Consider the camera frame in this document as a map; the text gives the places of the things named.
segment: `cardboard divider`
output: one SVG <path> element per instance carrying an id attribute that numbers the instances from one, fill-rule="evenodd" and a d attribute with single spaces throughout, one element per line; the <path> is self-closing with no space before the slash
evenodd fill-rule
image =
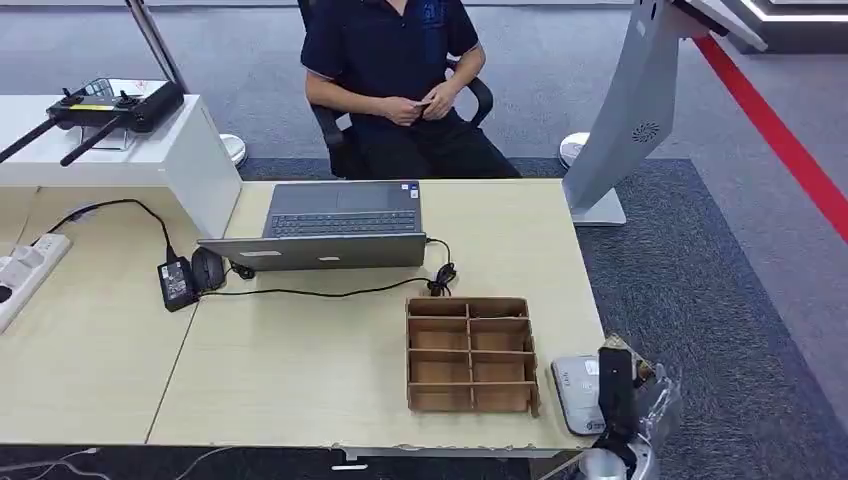
<path id="1" fill-rule="evenodd" d="M 538 416 L 536 354 L 520 298 L 407 303 L 409 408 Z"/>

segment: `office chair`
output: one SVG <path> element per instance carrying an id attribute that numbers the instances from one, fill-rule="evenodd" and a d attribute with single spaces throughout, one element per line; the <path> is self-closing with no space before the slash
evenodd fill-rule
<path id="1" fill-rule="evenodd" d="M 334 0 L 297 0 L 300 7 L 300 15 L 303 17 L 303 25 L 306 30 L 309 30 L 309 23 L 312 19 L 312 9 L 319 1 L 334 1 Z M 457 61 L 450 58 L 445 59 L 445 68 L 456 70 Z M 492 106 L 495 103 L 492 97 L 492 91 L 479 78 L 475 78 L 468 84 L 468 89 L 477 98 L 477 112 L 469 123 L 470 127 L 479 127 L 480 122 L 486 118 L 486 115 L 492 111 Z M 330 168 L 333 175 L 345 178 L 348 180 L 370 180 L 371 176 L 365 159 L 359 152 L 356 142 L 356 136 L 353 129 L 346 128 L 341 130 L 336 121 L 347 115 L 347 112 L 339 112 L 320 105 L 309 105 L 312 112 L 315 114 L 315 119 L 318 121 L 318 126 L 321 127 L 321 134 L 324 137 L 324 143 L 327 144 L 327 150 L 330 153 Z"/>

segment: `computer mouse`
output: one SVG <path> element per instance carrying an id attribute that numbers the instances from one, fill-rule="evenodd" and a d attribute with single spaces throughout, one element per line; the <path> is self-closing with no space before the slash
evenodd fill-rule
<path id="1" fill-rule="evenodd" d="M 226 280 L 224 259 L 204 247 L 199 247 L 191 254 L 191 272 L 194 284 L 201 292 L 217 290 Z"/>
<path id="2" fill-rule="evenodd" d="M 12 289 L 6 285 L 0 285 L 0 303 L 12 298 Z"/>

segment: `black pants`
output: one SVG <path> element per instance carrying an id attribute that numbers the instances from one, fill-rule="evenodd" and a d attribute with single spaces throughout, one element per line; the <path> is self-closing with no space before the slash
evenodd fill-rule
<path id="1" fill-rule="evenodd" d="M 521 174 L 455 110 L 441 120 L 393 125 L 359 138 L 371 176 L 403 178 L 518 178 Z"/>

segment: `logo on shirt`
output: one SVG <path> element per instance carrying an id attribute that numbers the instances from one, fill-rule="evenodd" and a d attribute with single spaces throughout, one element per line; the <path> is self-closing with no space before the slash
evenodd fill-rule
<path id="1" fill-rule="evenodd" d="M 425 0 L 423 2 L 421 22 L 428 27 L 441 26 L 445 22 L 445 9 L 441 0 Z"/>

